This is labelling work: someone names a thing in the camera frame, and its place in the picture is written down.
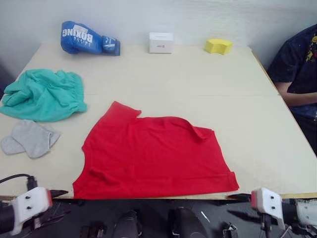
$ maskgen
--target dark blue shirt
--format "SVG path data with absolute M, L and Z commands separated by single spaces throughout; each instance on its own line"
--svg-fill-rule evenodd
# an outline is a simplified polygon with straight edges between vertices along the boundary
M 287 40 L 268 69 L 273 82 L 292 82 L 287 92 L 317 92 L 317 25 Z M 290 107 L 294 113 L 317 119 L 317 103 Z

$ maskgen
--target green cloth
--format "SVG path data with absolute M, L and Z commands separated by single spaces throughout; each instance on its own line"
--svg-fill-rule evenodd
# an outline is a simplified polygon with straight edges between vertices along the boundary
M 57 121 L 87 110 L 81 78 L 73 72 L 27 70 L 4 93 L 0 112 L 15 118 Z

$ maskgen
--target yellow sponge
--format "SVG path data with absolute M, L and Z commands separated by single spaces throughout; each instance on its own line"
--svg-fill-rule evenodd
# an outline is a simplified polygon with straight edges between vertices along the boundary
M 231 41 L 223 39 L 209 39 L 206 41 L 205 51 L 224 55 L 231 50 L 232 45 L 233 43 Z

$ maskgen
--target person's arm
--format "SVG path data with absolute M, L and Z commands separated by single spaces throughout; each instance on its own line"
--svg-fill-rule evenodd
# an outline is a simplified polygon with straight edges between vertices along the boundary
M 287 89 L 292 82 L 274 82 L 279 94 L 289 107 L 301 106 L 311 103 L 317 103 L 317 92 L 315 93 L 288 93 Z

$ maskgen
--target person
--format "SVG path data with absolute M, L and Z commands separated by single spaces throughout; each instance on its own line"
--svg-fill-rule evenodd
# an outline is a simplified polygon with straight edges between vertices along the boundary
M 317 24 L 287 40 L 267 73 L 317 154 Z

